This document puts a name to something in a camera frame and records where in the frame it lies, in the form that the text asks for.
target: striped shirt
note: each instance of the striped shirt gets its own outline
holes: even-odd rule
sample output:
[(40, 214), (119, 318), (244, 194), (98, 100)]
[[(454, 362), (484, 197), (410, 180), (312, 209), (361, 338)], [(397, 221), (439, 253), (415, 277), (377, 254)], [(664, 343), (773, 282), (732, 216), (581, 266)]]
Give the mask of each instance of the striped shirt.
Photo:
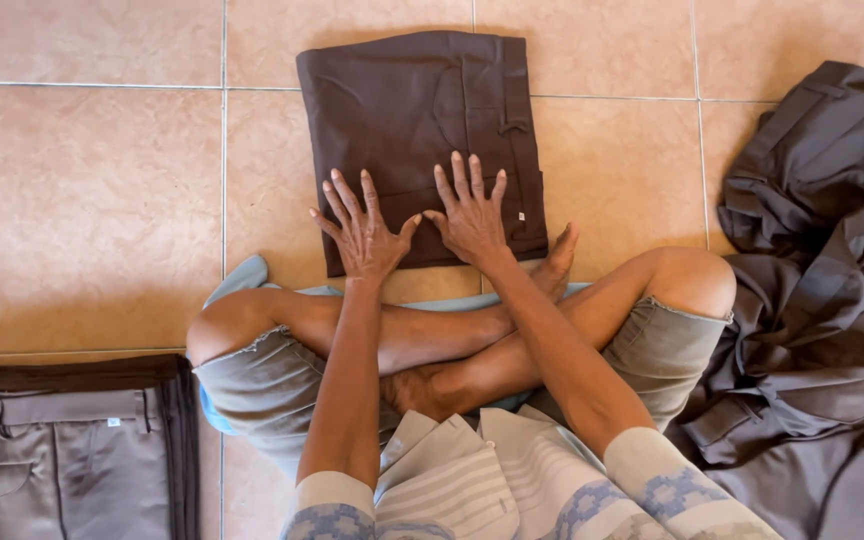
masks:
[(478, 431), (410, 411), (373, 491), (342, 472), (295, 489), (286, 540), (779, 539), (654, 429), (618, 435), (599, 461), (523, 405), (482, 409)]

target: person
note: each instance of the person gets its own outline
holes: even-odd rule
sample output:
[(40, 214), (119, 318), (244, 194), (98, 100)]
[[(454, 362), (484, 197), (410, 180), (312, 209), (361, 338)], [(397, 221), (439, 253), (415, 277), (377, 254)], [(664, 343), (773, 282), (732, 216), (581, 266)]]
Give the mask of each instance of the person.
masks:
[[(399, 234), (367, 171), (363, 209), (333, 170), (322, 188), (339, 224), (310, 214), (339, 246), (344, 297), (244, 290), (190, 326), (216, 410), (295, 473), (281, 537), (779, 538), (662, 436), (731, 320), (730, 266), (658, 248), (560, 300), (578, 228), (526, 274), (499, 218), (504, 171), (487, 195), (475, 155), (468, 166), (453, 153), (453, 190), (437, 165), (445, 214)], [(424, 217), (500, 304), (380, 303)], [(537, 387), (515, 414), (482, 408), (475, 429), (460, 416)]]

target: knee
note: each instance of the knee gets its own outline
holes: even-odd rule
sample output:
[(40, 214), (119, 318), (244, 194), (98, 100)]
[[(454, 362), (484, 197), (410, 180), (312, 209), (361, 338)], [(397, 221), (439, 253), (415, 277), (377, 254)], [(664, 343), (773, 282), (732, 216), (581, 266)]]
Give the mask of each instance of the knee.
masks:
[(646, 296), (669, 308), (722, 319), (736, 301), (736, 274), (724, 258), (698, 248), (653, 250), (655, 271)]
[(185, 354), (193, 366), (241, 349), (276, 325), (256, 301), (255, 290), (229, 294), (196, 315), (185, 336)]

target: patterned sleeve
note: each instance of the patterned sleeve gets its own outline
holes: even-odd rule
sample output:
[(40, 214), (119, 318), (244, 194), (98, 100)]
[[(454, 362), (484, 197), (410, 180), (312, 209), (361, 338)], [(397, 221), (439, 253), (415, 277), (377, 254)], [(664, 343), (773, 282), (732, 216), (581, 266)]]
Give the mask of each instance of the patterned sleeve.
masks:
[(322, 471), (295, 487), (279, 540), (376, 540), (373, 490), (344, 472)]
[(654, 429), (627, 429), (604, 458), (608, 477), (676, 538), (782, 540)]

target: hand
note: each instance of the hand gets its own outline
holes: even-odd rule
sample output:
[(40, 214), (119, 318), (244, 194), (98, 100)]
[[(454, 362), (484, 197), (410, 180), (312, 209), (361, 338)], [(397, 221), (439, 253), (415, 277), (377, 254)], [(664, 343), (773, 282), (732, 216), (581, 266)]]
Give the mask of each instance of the hand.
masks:
[(510, 254), (505, 242), (502, 227), (502, 195), (505, 194), (507, 179), (505, 170), (495, 177), (495, 188), (491, 197), (486, 199), (485, 181), (482, 179), (482, 163), (477, 155), (470, 155), (468, 168), (471, 172), (471, 190), (466, 180), (466, 166), (462, 154), (452, 153), (452, 174), (455, 176), (455, 192), (452, 194), (446, 171), (441, 165), (435, 166), (435, 185), (438, 196), (445, 203), (445, 215), (435, 210), (422, 214), (432, 220), (441, 232), (445, 247), (452, 250), (462, 261), (482, 269), (488, 264)]
[(399, 261), (405, 254), (409, 253), (412, 236), (423, 216), (414, 215), (402, 225), (402, 230), (396, 236), (385, 226), (382, 212), (378, 208), (376, 186), (368, 171), (362, 170), (366, 213), (359, 208), (353, 190), (349, 189), (338, 169), (332, 169), (332, 182), (334, 185), (324, 181), (321, 189), (342, 228), (336, 227), (315, 208), (309, 208), (309, 214), (318, 227), (338, 244), (346, 279), (380, 286), (396, 266), (399, 266)]

